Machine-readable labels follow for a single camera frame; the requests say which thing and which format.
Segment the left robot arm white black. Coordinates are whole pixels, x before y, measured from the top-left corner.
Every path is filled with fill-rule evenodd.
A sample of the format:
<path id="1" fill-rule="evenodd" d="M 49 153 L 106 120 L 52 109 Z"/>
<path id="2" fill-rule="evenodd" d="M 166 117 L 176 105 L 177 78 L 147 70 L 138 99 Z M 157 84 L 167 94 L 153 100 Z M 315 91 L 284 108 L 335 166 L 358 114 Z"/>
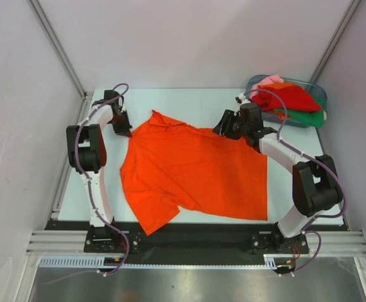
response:
<path id="1" fill-rule="evenodd" d="M 107 152 L 103 129 L 108 125 L 118 136 L 132 136 L 124 93 L 115 89 L 105 90 L 82 122 L 66 128 L 68 161 L 83 181 L 90 207 L 89 224 L 95 228 L 113 223 L 105 187 Z"/>

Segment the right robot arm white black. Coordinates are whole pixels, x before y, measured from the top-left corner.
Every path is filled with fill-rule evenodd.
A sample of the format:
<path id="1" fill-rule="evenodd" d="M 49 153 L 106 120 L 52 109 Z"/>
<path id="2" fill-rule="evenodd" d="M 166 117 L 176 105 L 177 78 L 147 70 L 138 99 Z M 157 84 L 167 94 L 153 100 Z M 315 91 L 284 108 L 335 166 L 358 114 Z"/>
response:
<path id="1" fill-rule="evenodd" d="M 237 112 L 225 110 L 213 132 L 233 140 L 245 139 L 248 146 L 286 168 L 292 175 L 293 207 L 276 223 L 272 246 L 287 252 L 294 237 L 303 233 L 318 218 L 341 217 L 346 209 L 334 160 L 327 154 L 311 157 L 287 143 L 280 130 L 265 127 L 261 109 L 243 103 Z"/>

